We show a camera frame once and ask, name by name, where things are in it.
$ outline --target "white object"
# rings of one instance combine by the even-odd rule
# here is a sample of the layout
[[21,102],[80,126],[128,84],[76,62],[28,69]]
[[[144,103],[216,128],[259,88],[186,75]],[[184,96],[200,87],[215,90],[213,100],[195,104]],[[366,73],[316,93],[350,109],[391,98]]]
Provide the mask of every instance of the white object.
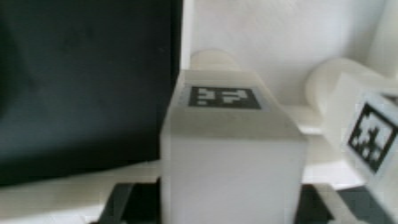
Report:
[[350,59],[337,58],[328,60],[314,69],[309,74],[305,82],[305,98],[311,107],[321,115],[327,113],[327,105],[330,95],[335,89],[335,84],[341,75],[346,74],[353,77],[380,75]]
[[190,59],[190,69],[207,71],[239,71],[232,56],[220,50],[195,52]]
[[398,221],[398,91],[362,95],[344,137],[344,150],[369,189]]
[[[190,107],[186,86],[255,89],[266,108]],[[183,71],[161,131],[163,223],[293,223],[305,147],[255,74]]]
[[334,190],[362,186],[364,179],[341,149],[332,147],[321,135],[309,135],[307,139],[309,149],[302,183],[327,183]]
[[321,130],[325,138],[335,148],[341,147],[346,128],[355,111],[360,109],[359,101],[362,94],[371,90],[392,91],[398,89],[398,82],[391,82],[382,77],[353,76],[343,74],[335,90],[328,99],[328,109]]

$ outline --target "white surface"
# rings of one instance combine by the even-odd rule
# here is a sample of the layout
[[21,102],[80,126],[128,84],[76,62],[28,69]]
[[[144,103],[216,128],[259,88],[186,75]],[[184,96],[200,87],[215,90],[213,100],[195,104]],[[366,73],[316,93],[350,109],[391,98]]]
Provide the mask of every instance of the white surface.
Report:
[[367,66],[385,75],[398,79],[398,1],[387,0],[383,15],[378,24],[375,41],[369,50]]
[[321,115],[327,112],[328,98],[343,73],[351,76],[380,76],[369,68],[346,58],[328,60],[316,67],[305,82],[305,97],[309,105]]
[[193,15],[195,15],[195,0],[183,0],[181,55],[179,55],[181,69],[188,69],[190,67]]
[[193,54],[190,59],[192,70],[239,71],[232,56],[220,50],[206,50]]
[[[181,83],[255,86],[268,110],[177,106]],[[305,146],[254,74],[184,71],[161,132],[165,224],[291,223]]]
[[156,162],[0,189],[1,224],[87,224],[117,183],[154,182]]
[[391,82],[382,77],[341,75],[321,123],[325,138],[335,148],[341,147],[346,129],[355,112],[360,109],[359,102],[364,92],[371,90],[392,91],[396,89],[398,82]]
[[287,114],[302,134],[321,134],[321,117],[316,110],[307,106],[282,105],[282,111]]
[[222,49],[282,104],[303,104],[305,77],[335,57],[367,58],[383,0],[195,0],[192,53]]
[[364,185],[343,149],[334,148],[321,135],[307,135],[309,149],[302,183],[327,183],[335,190]]

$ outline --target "black base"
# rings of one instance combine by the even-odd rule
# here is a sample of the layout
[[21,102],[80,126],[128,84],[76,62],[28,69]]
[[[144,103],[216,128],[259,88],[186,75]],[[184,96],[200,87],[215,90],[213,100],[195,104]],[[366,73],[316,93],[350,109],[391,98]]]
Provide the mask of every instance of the black base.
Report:
[[[330,220],[314,187],[303,185],[295,224],[327,224]],[[97,224],[160,224],[160,182],[115,185]]]

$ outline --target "black fabric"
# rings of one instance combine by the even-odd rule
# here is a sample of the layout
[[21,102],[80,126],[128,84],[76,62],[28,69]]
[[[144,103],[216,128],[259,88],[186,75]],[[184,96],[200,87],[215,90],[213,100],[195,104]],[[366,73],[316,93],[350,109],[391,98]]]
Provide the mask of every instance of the black fabric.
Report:
[[337,193],[359,220],[369,224],[394,223],[366,187],[341,190]]
[[158,159],[181,0],[0,1],[0,186]]

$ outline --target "white cube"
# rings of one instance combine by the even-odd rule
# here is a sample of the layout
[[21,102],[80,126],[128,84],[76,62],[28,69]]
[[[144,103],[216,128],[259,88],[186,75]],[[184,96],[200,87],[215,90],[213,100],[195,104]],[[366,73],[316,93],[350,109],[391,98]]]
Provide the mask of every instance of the white cube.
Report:
[[161,131],[163,223],[293,223],[305,148],[255,74],[184,71]]
[[367,92],[344,138],[367,189],[398,221],[398,91]]

